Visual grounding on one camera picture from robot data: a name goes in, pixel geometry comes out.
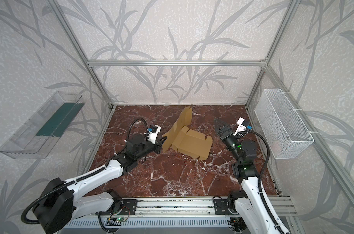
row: unfolded cardboard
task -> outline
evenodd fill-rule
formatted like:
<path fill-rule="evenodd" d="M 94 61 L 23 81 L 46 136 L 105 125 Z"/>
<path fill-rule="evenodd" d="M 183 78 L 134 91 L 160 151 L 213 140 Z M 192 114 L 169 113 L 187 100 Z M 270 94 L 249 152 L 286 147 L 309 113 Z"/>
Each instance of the unfolded cardboard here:
<path fill-rule="evenodd" d="M 186 125 L 191 124 L 193 109 L 189 106 L 184 108 L 172 128 L 163 136 L 167 136 L 163 144 L 163 152 L 170 147 L 175 151 L 193 158 L 206 160 L 212 146 L 212 137 L 205 138 L 204 133 L 189 129 Z"/>

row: black cable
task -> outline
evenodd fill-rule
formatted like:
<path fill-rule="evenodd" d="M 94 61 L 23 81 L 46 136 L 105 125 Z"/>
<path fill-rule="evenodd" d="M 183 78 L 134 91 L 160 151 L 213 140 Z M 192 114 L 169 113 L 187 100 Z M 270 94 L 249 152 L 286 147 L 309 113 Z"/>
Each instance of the black cable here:
<path fill-rule="evenodd" d="M 142 120 L 143 123 L 144 123 L 144 126 L 146 127 L 146 129 L 148 129 L 146 120 L 144 120 L 144 119 L 141 118 L 141 117 L 139 117 L 139 118 L 137 118 L 137 119 L 134 119 L 134 121 L 130 124 L 129 130 L 128 130 L 128 134 L 126 135 L 126 141 L 129 141 L 130 130 L 131 130 L 131 128 L 133 127 L 133 125 L 135 124 L 135 122 L 137 122 L 138 120 Z"/>
<path fill-rule="evenodd" d="M 119 230 L 119 228 L 117 228 L 116 231 L 111 232 L 109 229 L 107 229 L 107 228 L 103 225 L 103 223 L 102 223 L 102 219 L 100 218 L 100 212 L 98 212 L 98 221 L 99 221 L 100 227 L 101 227 L 101 228 L 103 229 L 103 231 L 105 231 L 106 233 L 111 234 L 111 233 L 115 233 L 115 232 L 117 232 L 117 231 Z"/>
<path fill-rule="evenodd" d="M 85 175 L 85 176 L 82 176 L 80 178 L 77 179 L 77 182 L 81 181 L 81 180 L 84 180 L 84 179 L 87 179 L 93 175 L 96 175 L 98 174 L 99 172 L 103 171 L 105 169 L 105 167 L 102 167 L 100 168 L 99 170 L 97 171 L 94 171 L 88 175 Z M 59 187 L 51 190 L 50 192 L 46 193 L 46 194 L 43 194 L 42 196 L 40 196 L 38 199 L 36 199 L 34 202 L 30 203 L 30 205 L 28 205 L 25 210 L 22 212 L 21 214 L 21 221 L 23 223 L 26 223 L 26 224 L 39 224 L 39 221 L 38 220 L 31 220 L 31 219 L 28 219 L 26 217 L 27 213 L 29 212 L 29 210 L 31 210 L 31 208 L 33 208 L 36 204 L 38 204 L 41 200 L 45 199 L 46 197 L 48 197 L 49 195 L 55 193 L 56 191 L 58 190 L 61 190 L 63 188 L 66 188 L 68 187 L 69 185 L 74 185 L 75 181 L 71 181 L 71 182 L 68 182 L 68 183 L 65 183 L 63 185 L 60 185 Z"/>
<path fill-rule="evenodd" d="M 268 207 L 268 204 L 267 202 L 265 201 L 265 197 L 263 195 L 263 191 L 262 191 L 262 188 L 261 188 L 261 181 L 262 181 L 262 178 L 263 178 L 263 174 L 265 172 L 265 169 L 267 168 L 267 164 L 268 164 L 268 161 L 269 161 L 269 158 L 270 158 L 270 149 L 269 149 L 269 145 L 267 143 L 267 141 L 263 138 L 262 135 L 260 135 L 259 133 L 253 131 L 253 130 L 250 130 L 250 131 L 242 131 L 242 132 L 238 132 L 237 135 L 236 135 L 236 138 L 241 138 L 242 136 L 240 136 L 240 134 L 247 134 L 247 133 L 252 133 L 252 134 L 255 134 L 257 135 L 265 144 L 265 148 L 267 149 L 267 157 L 265 158 L 265 162 L 263 164 L 263 167 L 261 168 L 261 171 L 260 171 L 260 174 L 259 174 L 259 182 L 258 182 L 258 189 L 259 189 L 259 194 L 260 194 L 260 198 L 264 204 L 264 207 L 265 209 L 267 210 L 267 213 L 268 215 L 270 216 L 270 218 L 272 219 L 274 225 L 276 226 L 277 230 L 279 231 L 279 233 L 281 234 L 285 234 L 283 232 L 283 230 L 281 229 L 281 227 L 278 225 L 278 222 L 277 220 L 274 218 L 272 212 L 270 211 L 269 207 Z"/>

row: side wall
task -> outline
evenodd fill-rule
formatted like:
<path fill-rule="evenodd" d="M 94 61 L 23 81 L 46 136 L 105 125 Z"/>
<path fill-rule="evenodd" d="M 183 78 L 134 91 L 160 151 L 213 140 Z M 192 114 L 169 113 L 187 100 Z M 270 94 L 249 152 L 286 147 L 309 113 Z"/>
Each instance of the side wall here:
<path fill-rule="evenodd" d="M 270 65 L 354 180 L 354 1 L 299 5 Z M 264 88 L 267 76 L 249 105 L 257 131 Z M 313 146 L 270 164 L 307 233 L 354 233 L 354 208 Z"/>
<path fill-rule="evenodd" d="M 280 0 L 58 0 L 89 59 L 264 59 Z M 100 67 L 113 103 L 244 104 L 259 67 Z"/>
<path fill-rule="evenodd" d="M 108 116 L 94 86 L 45 1 L 0 0 L 0 147 L 53 93 L 82 94 L 86 103 L 46 159 L 0 153 L 0 234 L 42 233 L 20 221 L 47 182 L 76 176 Z"/>

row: red marble table surface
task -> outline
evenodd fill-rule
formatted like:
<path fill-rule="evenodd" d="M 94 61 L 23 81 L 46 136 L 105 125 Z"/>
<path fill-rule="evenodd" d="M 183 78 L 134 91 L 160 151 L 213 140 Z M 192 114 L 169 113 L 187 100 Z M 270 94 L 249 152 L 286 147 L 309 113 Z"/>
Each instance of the red marble table surface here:
<path fill-rule="evenodd" d="M 143 117 L 148 125 L 161 126 L 159 135 L 161 136 L 174 124 L 184 107 L 182 105 L 117 106 L 91 170 L 106 163 L 115 152 L 123 148 L 129 125 L 136 117 Z M 189 129 L 213 138 L 207 160 L 195 160 L 172 149 L 159 155 L 151 153 L 143 164 L 138 162 L 138 166 L 127 175 L 108 181 L 88 195 L 113 189 L 122 197 L 225 196 L 231 191 L 240 190 L 241 186 L 231 171 L 235 159 L 216 135 L 213 120 L 221 118 L 232 124 L 231 127 L 235 131 L 239 117 L 248 119 L 245 107 L 243 105 L 192 105 L 191 107 L 193 117 Z M 133 126 L 132 133 L 142 132 L 144 132 L 144 124 L 139 121 Z M 256 141 L 253 134 L 245 137 Z M 264 159 L 259 147 L 254 162 L 260 171 Z M 268 169 L 263 177 L 263 185 L 268 195 L 277 194 Z"/>

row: brown cardboard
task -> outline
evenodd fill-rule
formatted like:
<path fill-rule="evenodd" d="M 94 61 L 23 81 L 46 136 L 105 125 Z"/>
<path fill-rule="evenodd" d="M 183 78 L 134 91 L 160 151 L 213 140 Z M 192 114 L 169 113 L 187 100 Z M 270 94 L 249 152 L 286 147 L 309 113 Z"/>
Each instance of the brown cardboard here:
<path fill-rule="evenodd" d="M 163 152 L 172 147 L 175 151 L 195 159 L 199 157 L 203 161 L 208 158 L 212 137 L 207 136 L 206 139 L 204 133 L 191 130 L 186 126 L 191 124 L 192 111 L 193 109 L 189 106 L 184 108 L 169 132 L 163 135 L 167 136 L 163 144 Z"/>

